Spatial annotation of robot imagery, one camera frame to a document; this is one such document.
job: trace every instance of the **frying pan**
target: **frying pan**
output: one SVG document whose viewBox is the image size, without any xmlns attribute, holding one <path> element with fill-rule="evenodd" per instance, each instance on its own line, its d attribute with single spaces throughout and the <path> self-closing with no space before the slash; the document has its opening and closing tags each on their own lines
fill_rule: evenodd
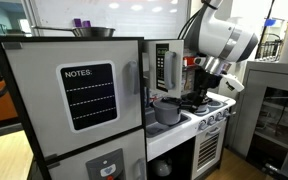
<svg viewBox="0 0 288 180">
<path fill-rule="evenodd" d="M 55 31 L 71 31 L 76 37 L 112 37 L 115 29 L 105 27 L 58 28 L 45 26 L 32 26 L 34 29 L 47 29 Z"/>
</svg>

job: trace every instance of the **toy kitchen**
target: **toy kitchen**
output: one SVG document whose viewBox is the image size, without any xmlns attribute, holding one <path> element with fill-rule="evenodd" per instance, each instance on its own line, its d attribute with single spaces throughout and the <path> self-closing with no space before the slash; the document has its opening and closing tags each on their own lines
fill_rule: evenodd
<svg viewBox="0 0 288 180">
<path fill-rule="evenodd" d="M 188 56 L 183 40 L 0 36 L 41 177 L 200 179 L 218 167 L 235 100 L 208 92 L 189 105 L 216 60 Z"/>
</svg>

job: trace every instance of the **wooden floor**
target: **wooden floor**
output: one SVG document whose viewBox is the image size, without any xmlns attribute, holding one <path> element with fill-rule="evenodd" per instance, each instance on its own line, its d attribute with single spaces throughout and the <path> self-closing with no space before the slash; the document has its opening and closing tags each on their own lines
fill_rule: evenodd
<svg viewBox="0 0 288 180">
<path fill-rule="evenodd" d="M 23 131 L 0 137 L 0 180 L 25 180 L 33 154 Z"/>
<path fill-rule="evenodd" d="M 269 180 L 261 171 L 224 149 L 221 168 L 214 171 L 206 180 Z"/>
<path fill-rule="evenodd" d="M 0 180 L 25 180 L 32 156 L 32 151 L 23 131 L 1 136 Z M 224 150 L 221 168 L 214 171 L 207 178 L 207 180 L 254 179 L 265 180 L 266 176 L 226 149 Z"/>
</svg>

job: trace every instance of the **ceiling light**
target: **ceiling light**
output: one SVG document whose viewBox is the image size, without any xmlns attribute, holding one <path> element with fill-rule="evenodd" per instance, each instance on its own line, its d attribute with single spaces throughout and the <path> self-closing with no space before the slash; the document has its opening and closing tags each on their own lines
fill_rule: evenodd
<svg viewBox="0 0 288 180">
<path fill-rule="evenodd" d="M 178 3 L 178 0 L 172 0 L 171 3 L 172 3 L 172 4 L 177 4 L 177 3 Z"/>
<path fill-rule="evenodd" d="M 162 11 L 162 9 L 163 9 L 162 7 L 155 7 L 152 9 L 152 11 L 153 12 L 160 12 L 160 11 Z"/>
<path fill-rule="evenodd" d="M 177 9 L 171 9 L 170 10 L 170 13 L 176 13 L 177 12 Z"/>
<path fill-rule="evenodd" d="M 117 9 L 117 8 L 120 7 L 120 5 L 117 4 L 117 3 L 111 3 L 111 4 L 109 4 L 108 6 L 109 6 L 110 8 L 112 8 L 112 9 Z"/>
<path fill-rule="evenodd" d="M 131 7 L 131 9 L 132 9 L 133 11 L 139 11 L 139 10 L 143 9 L 143 7 L 142 7 L 141 5 L 133 5 L 133 6 Z"/>
</svg>

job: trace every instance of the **black chalkboard panel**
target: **black chalkboard panel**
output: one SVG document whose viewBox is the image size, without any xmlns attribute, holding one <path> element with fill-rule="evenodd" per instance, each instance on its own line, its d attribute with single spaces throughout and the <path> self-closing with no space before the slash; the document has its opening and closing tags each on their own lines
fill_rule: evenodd
<svg viewBox="0 0 288 180">
<path fill-rule="evenodd" d="M 112 64 L 63 67 L 60 74 L 75 130 L 117 118 Z"/>
</svg>

